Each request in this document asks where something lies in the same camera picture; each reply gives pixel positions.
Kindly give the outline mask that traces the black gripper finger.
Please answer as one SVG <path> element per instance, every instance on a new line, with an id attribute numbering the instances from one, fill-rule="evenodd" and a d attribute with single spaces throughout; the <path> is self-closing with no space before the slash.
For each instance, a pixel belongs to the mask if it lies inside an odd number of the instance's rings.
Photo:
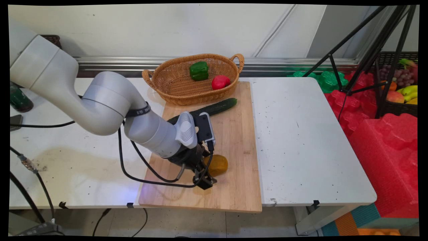
<path id="1" fill-rule="evenodd" d="M 195 168 L 194 169 L 194 177 L 193 177 L 193 183 L 194 186 L 203 186 L 204 185 L 204 171 L 205 168 Z"/>
<path id="2" fill-rule="evenodd" d="M 207 190 L 212 188 L 214 184 L 217 183 L 217 180 L 212 177 L 210 174 L 206 174 L 205 176 L 200 178 L 199 187 L 203 190 Z"/>

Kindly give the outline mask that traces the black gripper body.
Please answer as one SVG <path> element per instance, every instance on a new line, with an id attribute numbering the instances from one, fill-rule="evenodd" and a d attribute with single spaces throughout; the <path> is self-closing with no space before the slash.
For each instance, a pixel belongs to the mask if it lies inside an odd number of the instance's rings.
<path id="1" fill-rule="evenodd" d="M 210 153 L 205 149 L 202 143 L 197 143 L 192 149 L 181 145 L 179 151 L 167 160 L 177 166 L 182 166 L 184 164 L 185 168 L 191 171 L 204 171 L 206 167 L 204 158 L 209 156 Z"/>

